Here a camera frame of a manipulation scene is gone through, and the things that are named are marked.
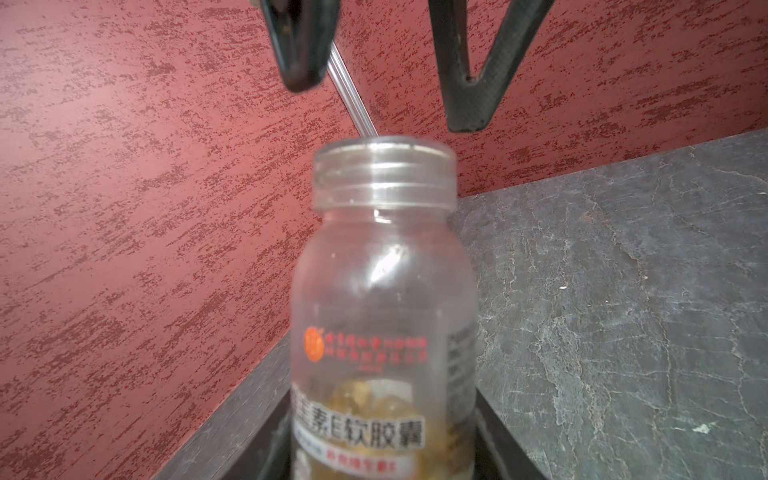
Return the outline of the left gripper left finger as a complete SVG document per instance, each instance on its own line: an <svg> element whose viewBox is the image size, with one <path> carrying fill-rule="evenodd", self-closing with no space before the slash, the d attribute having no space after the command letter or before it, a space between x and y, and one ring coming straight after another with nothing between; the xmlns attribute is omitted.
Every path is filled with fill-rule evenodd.
<svg viewBox="0 0 768 480"><path fill-rule="evenodd" d="M291 409L278 404L251 438L224 480L270 480L291 478Z"/></svg>

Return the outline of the amber pill bottle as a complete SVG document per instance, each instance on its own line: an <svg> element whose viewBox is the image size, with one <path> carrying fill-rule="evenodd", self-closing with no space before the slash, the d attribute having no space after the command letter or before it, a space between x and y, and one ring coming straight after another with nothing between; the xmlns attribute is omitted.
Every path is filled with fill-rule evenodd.
<svg viewBox="0 0 768 480"><path fill-rule="evenodd" d="M457 159L404 136L315 156L291 285L291 475L469 479L477 283L448 219Z"/></svg>

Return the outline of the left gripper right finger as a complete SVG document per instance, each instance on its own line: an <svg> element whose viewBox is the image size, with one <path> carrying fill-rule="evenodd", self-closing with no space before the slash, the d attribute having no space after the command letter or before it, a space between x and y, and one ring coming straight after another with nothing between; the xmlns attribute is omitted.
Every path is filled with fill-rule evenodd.
<svg viewBox="0 0 768 480"><path fill-rule="evenodd" d="M475 480L546 480L480 390L475 419Z"/></svg>

